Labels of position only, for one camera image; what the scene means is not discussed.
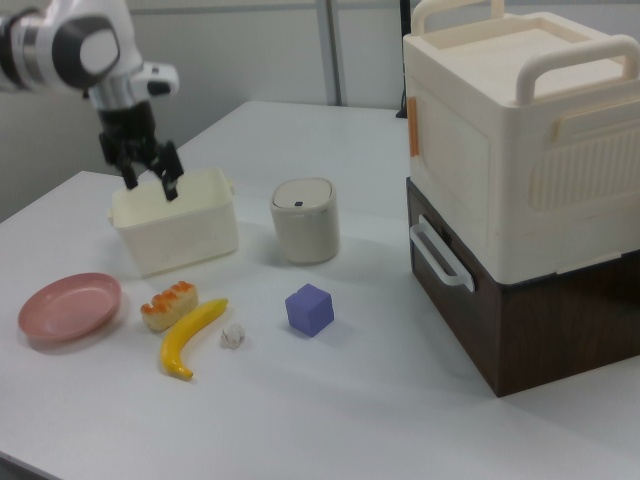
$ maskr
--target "drawer handle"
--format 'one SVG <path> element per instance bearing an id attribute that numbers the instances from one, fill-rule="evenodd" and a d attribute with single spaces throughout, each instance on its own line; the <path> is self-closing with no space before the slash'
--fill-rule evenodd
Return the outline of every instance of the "drawer handle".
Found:
<path id="1" fill-rule="evenodd" d="M 458 260 L 451 249 L 447 247 L 447 245 L 442 241 L 438 233 L 433 229 L 426 218 L 420 215 L 419 223 L 415 224 L 409 229 L 409 236 L 411 237 L 411 241 L 420 251 L 424 259 L 431 266 L 436 275 L 438 275 L 438 278 L 442 283 L 444 283 L 445 285 L 449 285 L 450 287 L 464 285 L 469 289 L 470 292 L 475 291 L 475 284 L 473 283 L 473 278 L 471 278 L 471 274 L 469 273 L 469 271 L 464 268 L 464 265 L 460 263 L 460 260 Z M 434 256 L 425 245 L 423 240 L 423 238 L 425 237 L 438 251 L 438 253 L 442 255 L 442 258 L 446 260 L 453 271 L 456 272 L 456 275 L 449 275 L 444 271 L 442 266 L 440 266 L 438 261 L 434 258 Z"/>

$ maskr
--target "box handle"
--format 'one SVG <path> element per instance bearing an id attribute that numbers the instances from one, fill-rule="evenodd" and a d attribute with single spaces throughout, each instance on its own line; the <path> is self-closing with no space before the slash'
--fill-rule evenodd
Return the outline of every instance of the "box handle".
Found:
<path id="1" fill-rule="evenodd" d="M 588 40 L 566 49 L 549 52 L 528 59 L 516 83 L 516 103 L 527 105 L 535 97 L 536 80 L 551 70 L 606 58 L 624 56 L 622 80 L 635 80 L 640 74 L 640 45 L 627 35 L 614 35 L 605 40 Z"/>
<path id="2" fill-rule="evenodd" d="M 469 271 L 464 268 L 464 265 L 460 263 L 460 260 L 458 260 L 451 249 L 442 241 L 438 233 L 433 229 L 426 218 L 420 215 L 418 222 L 419 223 L 409 229 L 409 236 L 440 281 L 450 287 L 464 285 L 470 292 L 473 292 L 475 290 L 475 284 L 473 283 L 473 278 Z M 427 248 L 427 245 L 424 243 L 423 237 L 420 236 L 420 234 L 423 234 L 424 238 L 426 238 L 438 253 L 442 255 L 442 258 L 444 258 L 453 271 L 456 272 L 456 275 L 449 275 L 444 271 L 442 266 L 429 251 L 429 248 Z"/>
<path id="3" fill-rule="evenodd" d="M 411 17 L 411 35 L 423 35 L 424 21 L 434 13 L 452 10 L 465 5 L 482 3 L 484 0 L 422 0 Z M 491 0 L 491 18 L 504 17 L 504 0 Z"/>

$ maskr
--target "basket handle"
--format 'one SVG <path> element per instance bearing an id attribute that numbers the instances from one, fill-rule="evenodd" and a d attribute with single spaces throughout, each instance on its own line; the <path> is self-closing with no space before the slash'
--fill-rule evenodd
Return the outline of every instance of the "basket handle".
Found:
<path id="1" fill-rule="evenodd" d="M 438 12 L 452 10 L 465 5 L 482 3 L 484 0 L 422 0 L 413 11 L 411 17 L 411 35 L 424 34 L 425 19 Z M 491 18 L 502 18 L 504 16 L 504 0 L 491 0 Z"/>
<path id="2" fill-rule="evenodd" d="M 624 56 L 622 80 L 634 80 L 640 74 L 640 44 L 627 35 L 614 35 L 605 40 L 588 40 L 566 49 L 537 55 L 526 61 L 516 83 L 516 103 L 533 102 L 536 80 L 551 70 L 606 58 Z"/>

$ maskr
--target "white plastic basket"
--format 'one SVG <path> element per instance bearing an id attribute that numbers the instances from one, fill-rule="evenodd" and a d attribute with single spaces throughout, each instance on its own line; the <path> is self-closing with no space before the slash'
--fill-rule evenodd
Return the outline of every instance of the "white plastic basket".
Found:
<path id="1" fill-rule="evenodd" d="M 548 13 L 405 37 L 411 179 L 499 283 L 640 248 L 640 45 Z"/>
<path id="2" fill-rule="evenodd" d="M 185 173 L 172 202 L 158 180 L 119 190 L 109 219 L 143 276 L 238 248 L 233 196 L 219 168 Z"/>

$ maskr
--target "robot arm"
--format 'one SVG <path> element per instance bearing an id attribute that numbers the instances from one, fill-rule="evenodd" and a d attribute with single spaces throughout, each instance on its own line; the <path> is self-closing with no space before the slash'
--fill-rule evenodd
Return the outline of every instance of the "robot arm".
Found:
<path id="1" fill-rule="evenodd" d="M 132 162 L 177 197 L 183 173 L 172 142 L 158 143 L 150 99 L 177 92 L 171 65 L 147 63 L 138 51 L 125 0 L 52 0 L 44 14 L 27 9 L 0 17 L 0 91 L 85 92 L 98 111 L 100 144 L 127 188 Z"/>

